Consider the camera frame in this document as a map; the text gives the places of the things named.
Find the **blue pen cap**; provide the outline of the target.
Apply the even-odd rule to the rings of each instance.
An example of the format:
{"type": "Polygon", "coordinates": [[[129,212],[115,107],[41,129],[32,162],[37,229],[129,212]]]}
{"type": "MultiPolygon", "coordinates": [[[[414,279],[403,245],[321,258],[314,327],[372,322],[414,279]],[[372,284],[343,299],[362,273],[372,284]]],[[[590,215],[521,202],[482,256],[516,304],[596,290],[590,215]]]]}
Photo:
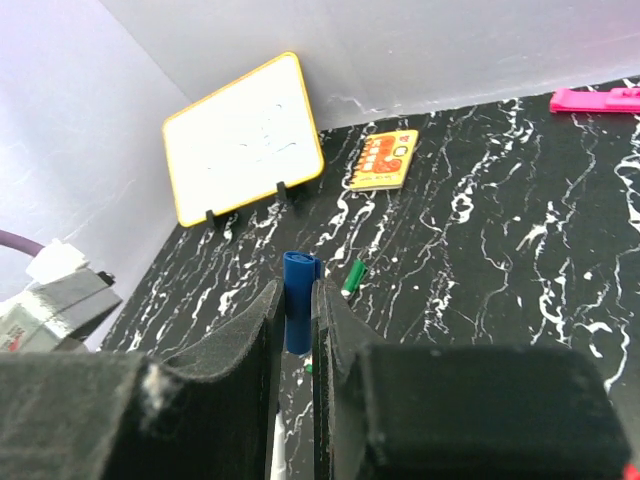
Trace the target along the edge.
{"type": "Polygon", "coordinates": [[[286,349],[304,355],[311,349],[311,297],[322,276],[322,263],[312,255],[288,251],[283,255],[286,349]]]}

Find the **white pen green end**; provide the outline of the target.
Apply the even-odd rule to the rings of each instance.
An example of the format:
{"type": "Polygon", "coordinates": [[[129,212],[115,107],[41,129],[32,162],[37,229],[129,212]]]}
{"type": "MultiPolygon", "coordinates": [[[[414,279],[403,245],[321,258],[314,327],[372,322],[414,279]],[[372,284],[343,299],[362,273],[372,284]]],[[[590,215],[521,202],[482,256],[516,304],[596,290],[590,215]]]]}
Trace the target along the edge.
{"type": "Polygon", "coordinates": [[[312,349],[304,362],[308,374],[319,373],[325,364],[320,353],[327,341],[331,341],[330,353],[337,364],[348,367],[353,357],[352,351],[376,336],[355,315],[350,305],[367,271],[367,266],[356,259],[340,290],[335,289],[336,284],[331,278],[314,282],[311,295],[312,349]]]}

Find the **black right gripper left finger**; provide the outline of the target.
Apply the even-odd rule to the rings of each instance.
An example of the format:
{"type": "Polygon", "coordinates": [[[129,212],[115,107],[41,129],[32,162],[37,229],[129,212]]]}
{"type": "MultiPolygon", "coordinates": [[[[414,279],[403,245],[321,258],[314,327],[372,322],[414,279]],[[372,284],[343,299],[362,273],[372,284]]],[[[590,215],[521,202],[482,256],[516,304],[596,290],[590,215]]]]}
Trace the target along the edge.
{"type": "Polygon", "coordinates": [[[181,479],[270,476],[284,336],[284,284],[170,357],[182,382],[171,467],[181,479]]]}

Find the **green pen cap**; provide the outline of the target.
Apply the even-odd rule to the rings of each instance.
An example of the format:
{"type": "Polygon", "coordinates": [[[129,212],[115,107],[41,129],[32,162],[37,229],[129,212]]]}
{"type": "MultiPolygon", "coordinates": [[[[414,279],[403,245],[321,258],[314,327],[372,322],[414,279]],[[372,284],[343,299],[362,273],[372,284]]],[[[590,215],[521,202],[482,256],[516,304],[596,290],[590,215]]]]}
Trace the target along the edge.
{"type": "Polygon", "coordinates": [[[368,271],[366,264],[359,258],[356,258],[346,277],[342,287],[342,294],[346,296],[352,295],[359,289],[359,286],[368,271]]]}

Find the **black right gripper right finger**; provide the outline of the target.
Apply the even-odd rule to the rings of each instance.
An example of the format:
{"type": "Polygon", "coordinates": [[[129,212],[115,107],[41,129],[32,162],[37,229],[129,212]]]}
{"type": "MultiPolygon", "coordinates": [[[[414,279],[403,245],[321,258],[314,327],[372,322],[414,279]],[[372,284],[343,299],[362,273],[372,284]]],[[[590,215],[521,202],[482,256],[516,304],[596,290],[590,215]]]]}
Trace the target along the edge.
{"type": "Polygon", "coordinates": [[[359,355],[380,337],[355,315],[330,278],[314,283],[311,314],[314,477],[358,479],[367,448],[359,355]]]}

